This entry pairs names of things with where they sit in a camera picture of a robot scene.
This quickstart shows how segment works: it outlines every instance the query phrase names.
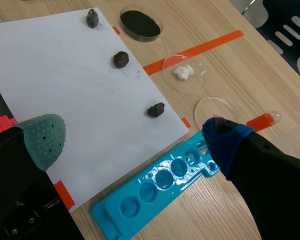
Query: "orange plastic tube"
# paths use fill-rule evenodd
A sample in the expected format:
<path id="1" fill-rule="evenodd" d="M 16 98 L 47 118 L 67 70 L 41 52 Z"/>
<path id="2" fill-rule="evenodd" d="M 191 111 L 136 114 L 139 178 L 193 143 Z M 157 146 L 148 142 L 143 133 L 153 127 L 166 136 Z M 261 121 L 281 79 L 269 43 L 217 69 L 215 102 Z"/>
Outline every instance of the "orange plastic tube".
<path id="1" fill-rule="evenodd" d="M 254 128 L 255 132 L 259 132 L 263 129 L 269 128 L 281 120 L 281 114 L 278 111 L 266 112 L 256 118 L 248 121 L 246 125 Z"/>

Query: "white paper sheet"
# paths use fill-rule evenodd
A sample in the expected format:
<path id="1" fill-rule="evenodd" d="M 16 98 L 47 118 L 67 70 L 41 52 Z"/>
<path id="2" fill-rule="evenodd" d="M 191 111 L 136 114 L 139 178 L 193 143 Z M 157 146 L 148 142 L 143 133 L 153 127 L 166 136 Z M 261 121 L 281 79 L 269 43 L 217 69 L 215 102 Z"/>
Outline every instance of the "white paper sheet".
<path id="1" fill-rule="evenodd" d="M 87 10 L 0 23 L 0 92 L 17 122 L 47 113 L 66 124 L 63 153 L 47 171 L 72 211 L 188 132 L 105 17 Z M 129 54 L 116 69 L 114 54 Z M 164 114 L 146 110 L 163 102 Z"/>

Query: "robotic arm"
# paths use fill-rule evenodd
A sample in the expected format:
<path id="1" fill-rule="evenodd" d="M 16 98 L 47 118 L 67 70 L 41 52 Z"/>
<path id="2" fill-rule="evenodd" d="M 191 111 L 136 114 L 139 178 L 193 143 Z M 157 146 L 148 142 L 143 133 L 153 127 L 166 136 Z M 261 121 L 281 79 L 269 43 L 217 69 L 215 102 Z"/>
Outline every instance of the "robotic arm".
<path id="1" fill-rule="evenodd" d="M 263 240 L 300 240 L 300 159 L 253 128 L 220 117 L 202 126 L 213 160 L 246 202 Z"/>

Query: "screw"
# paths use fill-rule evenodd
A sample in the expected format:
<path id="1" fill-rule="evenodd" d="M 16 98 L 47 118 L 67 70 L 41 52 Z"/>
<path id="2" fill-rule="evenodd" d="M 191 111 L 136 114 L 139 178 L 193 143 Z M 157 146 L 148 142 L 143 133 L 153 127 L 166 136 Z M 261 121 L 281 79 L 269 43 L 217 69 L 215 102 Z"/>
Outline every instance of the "screw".
<path id="1" fill-rule="evenodd" d="M 13 229 L 11 233 L 12 233 L 13 235 L 16 235 L 16 234 L 18 233 L 18 228 Z"/>

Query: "black soil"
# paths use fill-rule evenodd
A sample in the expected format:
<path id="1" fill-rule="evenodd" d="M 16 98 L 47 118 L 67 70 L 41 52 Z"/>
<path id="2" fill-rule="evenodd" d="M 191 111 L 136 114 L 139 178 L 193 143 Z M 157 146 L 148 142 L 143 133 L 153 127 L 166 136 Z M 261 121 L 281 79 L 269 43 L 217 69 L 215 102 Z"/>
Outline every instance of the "black soil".
<path id="1" fill-rule="evenodd" d="M 160 34 L 160 27 L 158 24 L 141 11 L 126 11 L 120 18 L 127 29 L 139 36 L 155 37 Z"/>

